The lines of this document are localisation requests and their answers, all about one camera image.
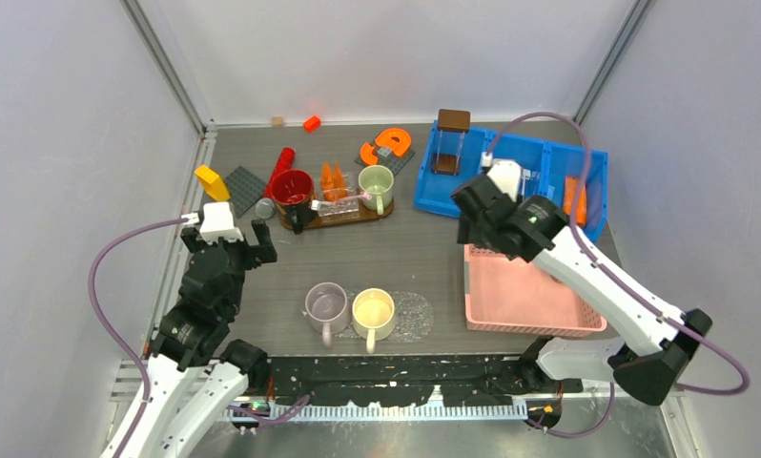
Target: red toy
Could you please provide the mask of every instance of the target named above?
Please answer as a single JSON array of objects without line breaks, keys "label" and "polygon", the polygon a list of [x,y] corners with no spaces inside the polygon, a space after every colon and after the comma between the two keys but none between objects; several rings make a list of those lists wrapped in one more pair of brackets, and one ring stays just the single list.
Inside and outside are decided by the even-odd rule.
[{"label": "red toy", "polygon": [[304,126],[305,131],[307,131],[307,133],[310,134],[311,132],[319,128],[319,126],[321,125],[321,119],[319,119],[318,116],[310,116],[310,118],[306,120],[304,124],[302,125]]},{"label": "red toy", "polygon": [[277,159],[277,165],[274,166],[274,172],[272,172],[271,177],[268,178],[268,184],[265,185],[265,192],[262,193],[264,198],[271,197],[271,183],[274,182],[274,179],[277,178],[279,174],[291,169],[296,156],[297,152],[295,152],[293,148],[282,148],[282,153],[279,154],[279,159]]}]

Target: brown block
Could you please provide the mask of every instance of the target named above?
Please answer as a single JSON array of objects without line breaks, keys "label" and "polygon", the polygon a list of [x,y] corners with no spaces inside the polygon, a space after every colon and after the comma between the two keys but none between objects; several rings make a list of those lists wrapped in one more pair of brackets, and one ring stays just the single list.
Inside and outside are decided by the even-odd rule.
[{"label": "brown block", "polygon": [[437,129],[447,132],[467,132],[470,129],[470,112],[440,109]]}]

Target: yellow mug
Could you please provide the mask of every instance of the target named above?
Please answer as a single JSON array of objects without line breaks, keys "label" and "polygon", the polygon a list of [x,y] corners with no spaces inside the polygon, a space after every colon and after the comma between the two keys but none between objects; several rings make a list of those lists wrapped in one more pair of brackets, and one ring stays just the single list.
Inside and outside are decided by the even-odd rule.
[{"label": "yellow mug", "polygon": [[361,291],[353,301],[353,328],[366,339],[366,352],[375,353],[375,342],[392,334],[397,323],[395,302],[378,288]]}]

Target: small wooden stand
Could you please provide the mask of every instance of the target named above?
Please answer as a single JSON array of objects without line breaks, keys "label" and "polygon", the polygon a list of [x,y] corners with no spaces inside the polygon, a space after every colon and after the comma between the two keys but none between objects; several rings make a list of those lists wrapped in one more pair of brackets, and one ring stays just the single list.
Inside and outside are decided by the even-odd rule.
[{"label": "small wooden stand", "polygon": [[[431,159],[431,172],[443,175],[459,174],[459,157],[462,154],[462,143],[464,135],[470,130],[470,112],[461,110],[440,109],[437,114],[437,131],[439,131],[439,142],[437,149]],[[459,140],[460,150],[455,155],[447,154],[442,151],[442,133],[451,132],[462,135]]]},{"label": "small wooden stand", "polygon": [[[390,213],[392,213],[392,210],[395,209],[395,200],[392,199],[391,202],[389,202],[389,205],[386,206],[383,210],[383,215],[378,215],[378,212],[375,210],[370,210],[366,208],[362,203],[359,202],[358,205],[359,208],[359,216],[357,218],[350,218],[350,219],[332,219],[328,221],[322,221],[321,217],[316,217],[313,221],[310,222],[310,224],[305,226],[305,230],[307,229],[318,229],[320,227],[332,227],[332,226],[341,226],[343,224],[352,224],[355,222],[369,222],[369,221],[377,221],[378,219],[384,219],[389,216]],[[283,215],[278,215],[279,217],[279,223],[282,224],[282,227],[285,229],[293,230],[293,226],[285,220]]]}]

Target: orange block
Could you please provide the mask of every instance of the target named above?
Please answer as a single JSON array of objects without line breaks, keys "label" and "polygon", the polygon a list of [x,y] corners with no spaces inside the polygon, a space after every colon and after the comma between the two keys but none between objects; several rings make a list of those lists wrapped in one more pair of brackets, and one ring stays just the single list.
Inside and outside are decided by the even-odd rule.
[{"label": "orange block", "polygon": [[335,202],[336,194],[333,193],[333,188],[335,187],[333,172],[330,171],[330,164],[327,162],[321,166],[321,179],[319,180],[319,184],[321,184],[321,191],[324,192],[324,200]]},{"label": "orange block", "polygon": [[[574,192],[577,191],[577,183],[579,178],[566,177],[566,188],[563,192],[563,211],[571,216],[571,202],[574,200]],[[586,209],[588,204],[586,202],[586,187],[583,187],[583,194],[580,196],[580,203],[577,205],[577,225],[586,225]]]},{"label": "orange block", "polygon": [[226,187],[226,183],[223,182],[223,178],[220,177],[214,170],[202,165],[195,169],[195,176],[198,177],[201,185],[204,187],[204,191],[210,198],[223,202],[229,200],[229,188]]},{"label": "orange block", "polygon": [[376,151],[382,147],[389,148],[397,157],[403,157],[411,147],[411,135],[399,127],[393,127],[378,134],[374,143],[364,143],[360,147],[360,160],[364,165],[377,164]]},{"label": "orange block", "polygon": [[302,126],[304,126],[305,128],[305,131],[307,131],[308,133],[315,131],[316,129],[319,128],[320,125],[321,125],[321,119],[319,119],[318,116],[310,116],[308,120],[306,120],[304,124],[302,124]]},{"label": "orange block", "polygon": [[333,187],[336,188],[336,198],[347,197],[347,181],[344,179],[344,175],[341,174],[339,168],[339,162],[333,162],[335,171],[333,172]]}]

